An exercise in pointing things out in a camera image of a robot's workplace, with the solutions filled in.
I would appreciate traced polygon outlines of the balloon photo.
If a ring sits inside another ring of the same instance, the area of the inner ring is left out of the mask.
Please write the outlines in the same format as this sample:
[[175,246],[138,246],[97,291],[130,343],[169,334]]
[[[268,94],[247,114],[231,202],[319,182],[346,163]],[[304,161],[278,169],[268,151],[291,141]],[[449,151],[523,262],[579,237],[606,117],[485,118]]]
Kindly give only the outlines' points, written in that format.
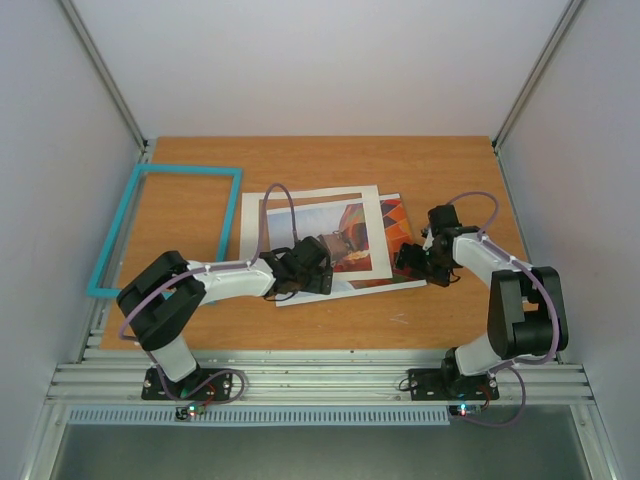
[[[395,268],[394,257],[401,245],[413,242],[400,195],[382,195],[379,197],[379,205],[383,230],[367,226],[364,206],[358,198],[297,206],[295,215],[299,236],[315,237],[330,253],[333,268],[332,292],[329,295],[303,292],[278,295],[275,302],[281,306],[292,306],[424,286],[424,280],[406,275]],[[370,244],[381,239],[386,241],[391,276],[347,279],[347,274],[373,270]]]

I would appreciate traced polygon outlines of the turquoise picture frame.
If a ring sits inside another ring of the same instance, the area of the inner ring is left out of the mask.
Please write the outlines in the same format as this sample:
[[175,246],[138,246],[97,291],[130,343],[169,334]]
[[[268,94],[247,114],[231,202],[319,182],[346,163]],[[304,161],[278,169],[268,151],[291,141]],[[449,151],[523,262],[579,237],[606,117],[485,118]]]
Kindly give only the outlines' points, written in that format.
[[86,294],[91,298],[115,299],[120,293],[120,290],[118,288],[102,287],[101,281],[103,279],[106,267],[109,264],[121,227],[124,224],[124,218],[125,214],[128,211],[129,204],[131,203],[139,181],[144,174],[219,176],[229,177],[231,179],[231,187],[226,202],[218,248],[215,256],[215,260],[218,262],[221,262],[225,259],[230,244],[235,209],[240,198],[243,169],[237,167],[139,163],[133,168],[131,175],[129,176],[129,179],[125,185],[125,189],[120,198],[115,216],[107,232],[94,269],[90,275],[86,288]]

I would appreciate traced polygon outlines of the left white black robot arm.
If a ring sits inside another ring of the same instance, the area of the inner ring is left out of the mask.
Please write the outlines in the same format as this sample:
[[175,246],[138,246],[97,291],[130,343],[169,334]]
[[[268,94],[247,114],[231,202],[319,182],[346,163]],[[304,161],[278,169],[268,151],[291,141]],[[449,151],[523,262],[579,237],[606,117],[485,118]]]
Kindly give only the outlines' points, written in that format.
[[196,399],[221,377],[203,373],[184,339],[198,308],[239,297],[282,302],[299,293],[328,295],[332,280],[329,250],[311,236],[247,261],[189,262],[168,251],[118,294],[124,316],[118,335],[146,352],[166,398]]

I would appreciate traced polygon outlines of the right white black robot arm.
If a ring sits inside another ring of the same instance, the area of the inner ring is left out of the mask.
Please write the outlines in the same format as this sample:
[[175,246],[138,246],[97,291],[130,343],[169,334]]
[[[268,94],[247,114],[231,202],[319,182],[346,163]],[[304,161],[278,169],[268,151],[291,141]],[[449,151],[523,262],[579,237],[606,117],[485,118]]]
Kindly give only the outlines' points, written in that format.
[[495,375],[516,364],[540,365],[565,350],[569,332],[560,275],[509,254],[476,226],[460,223],[453,205],[428,213],[424,244],[404,244],[395,263],[428,284],[448,287],[467,269],[489,289],[486,331],[449,349],[437,368],[408,371],[414,401],[496,400]]

